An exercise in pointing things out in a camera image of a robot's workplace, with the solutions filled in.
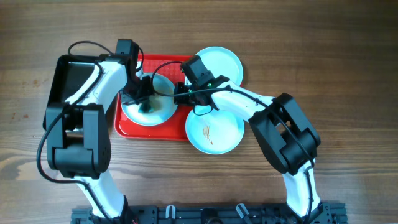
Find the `wooden table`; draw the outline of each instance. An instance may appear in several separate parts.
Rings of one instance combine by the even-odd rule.
[[[290,93],[320,133],[322,200],[346,203],[350,223],[398,222],[397,3],[51,2],[0,5],[0,223],[68,223],[72,208],[88,205],[76,185],[41,178],[35,155],[59,56],[78,40],[115,49],[118,38],[147,53],[231,49],[244,65],[245,88]],[[236,149],[210,156],[189,142],[123,139],[113,116],[110,169],[131,205],[285,201],[282,176],[249,126]]]

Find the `black bracket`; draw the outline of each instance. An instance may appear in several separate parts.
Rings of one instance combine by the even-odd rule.
[[[47,127],[64,106],[64,103],[48,105]],[[47,138],[47,161],[51,169],[59,170],[64,177],[80,175],[98,179],[111,161],[111,141],[103,106],[75,106],[62,117]]]
[[[174,89],[175,94],[187,93],[195,90],[206,90],[218,87],[220,84],[229,81],[229,78],[225,76],[214,77],[211,71],[209,71],[205,64],[201,61],[200,56],[194,55],[181,64],[181,71],[185,74],[188,80],[191,82],[190,86],[186,86],[184,83],[177,83]],[[211,98],[211,91],[194,93],[189,96],[177,96],[174,98],[174,103],[178,105],[210,105],[211,109],[218,110]]]
[[[107,61],[117,61],[126,67],[127,83],[119,91],[123,104],[138,105],[154,94],[150,77],[143,77],[141,80],[136,77],[138,53],[138,44],[130,39],[118,39],[115,54],[106,57]]]
[[[320,137],[293,97],[283,93],[273,99],[269,109],[279,115],[283,122],[290,122],[289,129],[310,157],[315,158],[321,143]],[[282,174],[288,172],[295,175],[308,159],[286,130],[282,133],[278,131],[278,123],[269,110],[256,112],[249,119],[250,127],[269,163]]]

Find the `red tray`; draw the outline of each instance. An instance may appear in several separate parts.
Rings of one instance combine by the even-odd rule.
[[[144,73],[154,72],[159,65],[165,62],[173,60],[183,62],[190,57],[191,55],[145,54]],[[184,82],[185,79],[185,75],[181,72],[179,64],[167,65],[161,68],[158,73],[170,79],[174,84],[177,82]],[[128,139],[188,141],[187,134],[185,133],[185,121],[192,107],[179,105],[173,116],[166,122],[157,126],[147,127],[138,125],[127,118],[121,108],[119,95],[116,103],[114,128],[122,137]]]

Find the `plate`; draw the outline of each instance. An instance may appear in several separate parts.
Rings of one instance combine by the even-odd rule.
[[[151,73],[145,73],[141,77],[152,75]],[[163,75],[156,74],[154,78],[154,87],[160,93],[173,94],[174,85],[173,83]],[[149,102],[153,111],[149,113],[139,112],[139,105],[124,105],[121,104],[121,108],[124,114],[132,122],[143,125],[143,126],[155,126],[162,124],[171,118],[177,109],[177,105],[174,104],[174,97],[159,96],[157,94],[149,97]]]
[[[232,51],[224,47],[208,47],[199,51],[197,55],[215,78],[224,75],[235,82],[237,86],[242,84],[243,66],[238,56]],[[185,84],[190,85],[187,78],[185,78]]]
[[[196,114],[209,112],[207,106],[196,106]],[[195,148],[207,154],[223,154],[234,149],[242,140],[244,121],[228,111],[217,111],[197,116],[188,114],[185,131]]]

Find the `wood grain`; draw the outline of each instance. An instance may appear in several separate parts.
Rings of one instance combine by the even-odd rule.
[[[59,56],[78,40],[114,49],[117,38],[149,53],[231,49],[245,88],[290,93],[320,133],[321,198],[346,203],[350,223],[398,222],[394,1],[1,1],[0,37],[0,223],[68,223],[72,208],[88,205],[77,186],[44,181],[35,153]],[[111,173],[132,205],[285,201],[282,176],[248,126],[220,156],[109,130]]]

